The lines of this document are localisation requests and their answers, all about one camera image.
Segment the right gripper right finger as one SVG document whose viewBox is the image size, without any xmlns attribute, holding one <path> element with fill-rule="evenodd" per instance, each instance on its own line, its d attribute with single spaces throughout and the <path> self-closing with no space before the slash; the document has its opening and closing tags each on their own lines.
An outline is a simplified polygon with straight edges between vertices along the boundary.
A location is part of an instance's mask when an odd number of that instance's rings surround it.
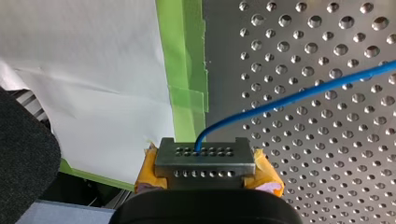
<svg viewBox="0 0 396 224">
<path fill-rule="evenodd" d="M 256 149 L 253 155 L 255 174 L 244 178 L 245 189 L 255 189 L 281 197 L 284 193 L 284 181 L 268 161 L 262 149 Z"/>
</svg>

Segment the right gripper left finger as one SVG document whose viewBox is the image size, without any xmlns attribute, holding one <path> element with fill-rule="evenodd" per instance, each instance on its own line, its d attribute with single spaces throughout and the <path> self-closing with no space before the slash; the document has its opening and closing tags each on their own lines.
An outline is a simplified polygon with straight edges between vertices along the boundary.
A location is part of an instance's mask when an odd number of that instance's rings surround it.
<svg viewBox="0 0 396 224">
<path fill-rule="evenodd" d="M 139 175 L 134 183 L 134 192 L 143 193 L 152 190 L 167 189 L 167 180 L 155 175 L 155 161 L 158 148 L 151 143 L 145 150 L 145 158 Z"/>
</svg>

